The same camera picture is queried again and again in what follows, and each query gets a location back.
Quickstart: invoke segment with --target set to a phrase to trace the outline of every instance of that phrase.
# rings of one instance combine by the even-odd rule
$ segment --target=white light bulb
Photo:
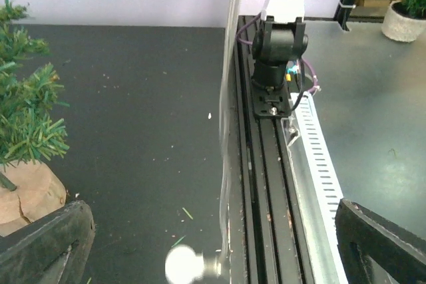
[[[166,278],[170,284],[191,284],[204,275],[204,258],[187,245],[177,245],[166,257]]]

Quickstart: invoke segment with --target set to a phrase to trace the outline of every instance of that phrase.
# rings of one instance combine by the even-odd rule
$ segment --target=perforated white rail
[[[293,103],[297,97],[298,93],[292,94]],[[337,207],[343,194],[322,134],[312,95],[306,93],[296,108],[295,113],[335,268],[339,277],[339,283],[347,284],[345,271],[337,248],[334,221]]]

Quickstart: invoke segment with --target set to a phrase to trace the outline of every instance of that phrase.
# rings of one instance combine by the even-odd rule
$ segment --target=potted plant
[[[51,64],[17,77],[20,61],[49,52],[46,41],[12,25],[25,17],[27,8],[9,0],[0,7],[0,236],[61,208],[67,196],[41,161],[68,150],[64,120],[49,115],[63,86]]]
[[[390,4],[381,30],[395,41],[410,43],[426,30],[426,0],[401,0]]]

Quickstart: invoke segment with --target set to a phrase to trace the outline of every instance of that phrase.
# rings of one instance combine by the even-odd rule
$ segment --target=gray table surface
[[[350,26],[344,33],[309,22],[306,53],[323,89],[316,106],[343,193],[426,237],[425,37],[404,45],[379,25]],[[220,248],[224,31],[29,29],[51,43],[52,55],[29,61],[27,71],[54,63],[71,103],[55,109],[71,149],[50,165],[97,224],[83,283],[165,283],[164,258],[182,236],[196,251]]]

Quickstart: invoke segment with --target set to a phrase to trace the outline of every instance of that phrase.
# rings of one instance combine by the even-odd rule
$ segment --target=wood stump
[[[42,162],[13,162],[0,166],[17,189],[0,188],[0,236],[7,236],[65,204],[67,191],[52,170]]]

